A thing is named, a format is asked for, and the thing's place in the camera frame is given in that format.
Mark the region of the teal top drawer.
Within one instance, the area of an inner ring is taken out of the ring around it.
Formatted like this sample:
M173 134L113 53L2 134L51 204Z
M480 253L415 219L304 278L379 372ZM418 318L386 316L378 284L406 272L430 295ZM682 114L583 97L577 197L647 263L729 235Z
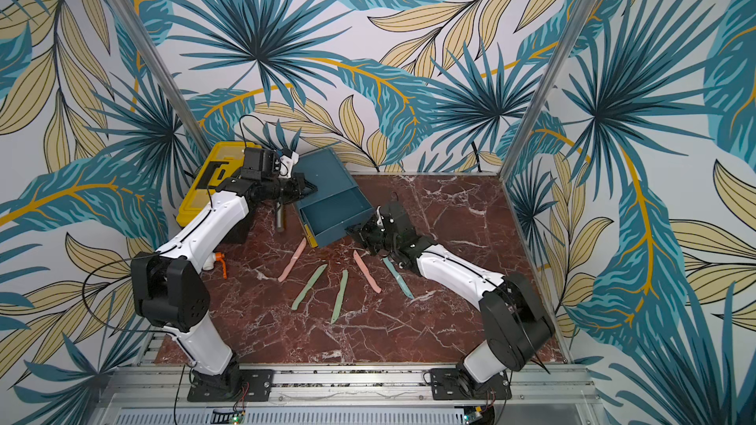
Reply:
M312 248L323 248L346 237L347 229L362 224L373 206L358 187L316 199L315 194L295 204L305 238Z

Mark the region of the teal knife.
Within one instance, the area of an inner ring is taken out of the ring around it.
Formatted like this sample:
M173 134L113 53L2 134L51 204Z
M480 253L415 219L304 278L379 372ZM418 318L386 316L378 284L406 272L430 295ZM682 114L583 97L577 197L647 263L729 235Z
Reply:
M413 293L411 292L411 289L408 287L407 283L403 279L402 275L399 273L399 271L395 268L392 261L386 257L382 259L382 262L386 266L386 268L391 273L392 277L397 281L397 284L399 285L399 288L401 289L402 293L407 296L409 299L414 299Z

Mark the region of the pink knife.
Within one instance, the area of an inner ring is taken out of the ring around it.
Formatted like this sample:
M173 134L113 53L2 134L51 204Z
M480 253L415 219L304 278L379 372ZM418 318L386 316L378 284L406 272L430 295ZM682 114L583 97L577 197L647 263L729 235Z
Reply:
M382 288L378 285L378 283L376 283L376 280L374 279L374 277L372 277L372 274L366 266L366 263L364 263L362 257L360 257L356 250L352 252L352 257L354 258L356 265L358 265L358 269L362 272L362 275L365 277L370 288L376 293L381 293Z
M293 267L295 266L295 264L301 257L307 245L308 245L307 239L303 238L303 240L301 240L301 242L298 244L297 248L295 249L295 253L293 253L293 255L291 256L291 259L289 259L289 263L287 263L287 265L285 266L285 269L283 269L283 273L281 273L281 275L278 277L279 283L283 283L287 279L287 277L293 270Z

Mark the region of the teal drawer cabinet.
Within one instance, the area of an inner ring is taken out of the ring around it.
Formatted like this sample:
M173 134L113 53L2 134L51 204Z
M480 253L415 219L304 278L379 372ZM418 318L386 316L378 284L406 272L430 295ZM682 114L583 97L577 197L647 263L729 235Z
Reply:
M325 202L356 187L352 175L331 148L303 155L293 171L301 173L308 183L317 188L314 193L295 203L298 209Z

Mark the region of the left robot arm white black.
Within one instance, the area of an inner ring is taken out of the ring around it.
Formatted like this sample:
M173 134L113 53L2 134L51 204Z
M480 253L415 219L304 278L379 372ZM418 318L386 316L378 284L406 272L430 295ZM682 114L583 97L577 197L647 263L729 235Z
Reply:
M206 262L258 205L268 201L292 204L316 192L317 186L299 172L289 178L232 175L177 236L131 261L136 314L173 336L195 373L220 376L233 358L209 314L211 297L201 279Z

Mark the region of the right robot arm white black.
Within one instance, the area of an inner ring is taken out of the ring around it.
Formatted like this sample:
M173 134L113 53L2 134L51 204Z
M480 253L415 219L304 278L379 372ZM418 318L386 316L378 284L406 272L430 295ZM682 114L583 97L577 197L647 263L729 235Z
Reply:
M399 202L379 207L346 232L370 254L388 256L400 268L443 285L478 309L484 341L458 366L467 388L506 370L522 370L555 334L543 301L526 277L488 271L453 254L417 232Z

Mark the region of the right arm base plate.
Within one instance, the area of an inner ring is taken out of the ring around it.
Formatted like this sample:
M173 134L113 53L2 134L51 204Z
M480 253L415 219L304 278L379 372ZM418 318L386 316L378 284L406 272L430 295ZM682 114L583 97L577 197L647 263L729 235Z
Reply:
M504 401L511 399L509 379L504 372L478 383L461 368L432 368L423 374L435 401Z

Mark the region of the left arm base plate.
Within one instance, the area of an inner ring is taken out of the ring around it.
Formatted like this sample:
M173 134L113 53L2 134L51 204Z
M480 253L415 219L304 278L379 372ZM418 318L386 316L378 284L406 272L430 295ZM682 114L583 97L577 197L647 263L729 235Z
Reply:
M190 380L189 403L235 403L269 401L275 371L242 369L218 376L193 373Z

